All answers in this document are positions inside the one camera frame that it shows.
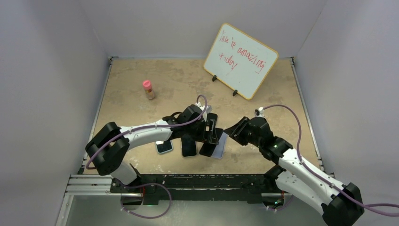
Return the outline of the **lavender phone case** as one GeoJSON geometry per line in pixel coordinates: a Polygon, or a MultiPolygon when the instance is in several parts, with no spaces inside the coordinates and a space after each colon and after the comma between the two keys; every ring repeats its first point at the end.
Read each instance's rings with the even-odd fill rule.
{"type": "Polygon", "coordinates": [[[223,132],[219,139],[219,144],[216,145],[214,152],[211,155],[212,158],[222,159],[227,137],[227,134],[223,132]]]}

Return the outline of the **black phone case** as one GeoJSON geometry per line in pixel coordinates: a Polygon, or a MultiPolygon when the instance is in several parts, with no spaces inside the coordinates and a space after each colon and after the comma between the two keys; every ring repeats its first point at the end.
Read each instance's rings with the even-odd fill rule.
{"type": "Polygon", "coordinates": [[[217,119],[218,119],[218,115],[217,115],[217,114],[215,114],[215,113],[208,113],[208,114],[207,114],[207,120],[206,120],[207,125],[208,125],[208,126],[210,126],[211,124],[212,124],[212,125],[216,125],[217,119]]]}

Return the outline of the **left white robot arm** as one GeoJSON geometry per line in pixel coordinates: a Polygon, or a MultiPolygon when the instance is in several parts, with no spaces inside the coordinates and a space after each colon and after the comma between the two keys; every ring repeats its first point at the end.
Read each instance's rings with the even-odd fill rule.
{"type": "Polygon", "coordinates": [[[223,129],[216,127],[217,115],[208,106],[190,105],[183,112],[176,112],[162,119],[141,126],[123,127],[109,122],[85,147],[89,162],[101,176],[111,175],[122,183],[128,192],[140,188],[139,172],[123,161],[126,153],[136,147],[165,142],[189,136],[206,148],[219,144],[223,129]]]}

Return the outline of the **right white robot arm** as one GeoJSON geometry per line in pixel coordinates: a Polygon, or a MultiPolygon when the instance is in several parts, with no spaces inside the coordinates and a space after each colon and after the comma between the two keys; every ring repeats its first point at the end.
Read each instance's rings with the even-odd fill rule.
{"type": "Polygon", "coordinates": [[[292,194],[313,207],[328,226],[352,226],[364,214],[356,204],[362,202],[356,185],[345,185],[300,157],[289,142],[273,134],[264,117],[243,117],[225,133],[242,146],[256,146],[275,163],[264,175],[267,190],[292,194]]]}

